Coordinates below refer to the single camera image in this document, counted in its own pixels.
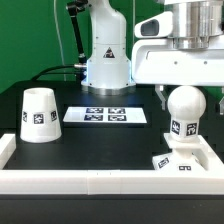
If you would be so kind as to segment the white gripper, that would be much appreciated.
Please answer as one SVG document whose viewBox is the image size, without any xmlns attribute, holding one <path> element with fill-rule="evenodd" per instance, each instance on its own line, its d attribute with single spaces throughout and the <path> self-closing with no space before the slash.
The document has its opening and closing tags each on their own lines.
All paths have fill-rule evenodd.
<svg viewBox="0 0 224 224">
<path fill-rule="evenodd" d="M 132 78 L 158 84 L 155 92 L 166 109 L 163 85 L 224 86 L 224 36 L 211 37 L 207 49 L 177 50 L 170 39 L 143 39 L 132 50 Z M 224 115 L 224 87 L 219 113 Z"/>
</svg>

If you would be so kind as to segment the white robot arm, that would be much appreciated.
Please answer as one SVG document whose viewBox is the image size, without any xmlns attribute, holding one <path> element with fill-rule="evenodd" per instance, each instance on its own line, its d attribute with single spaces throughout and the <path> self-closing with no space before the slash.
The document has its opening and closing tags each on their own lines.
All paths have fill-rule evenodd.
<svg viewBox="0 0 224 224">
<path fill-rule="evenodd" d="M 138 41 L 126 55 L 126 19 L 109 0 L 88 0 L 92 55 L 82 88 L 120 95 L 153 85 L 162 101 L 168 85 L 220 86 L 224 90 L 224 0 L 164 0 L 167 9 L 134 27 Z"/>
</svg>

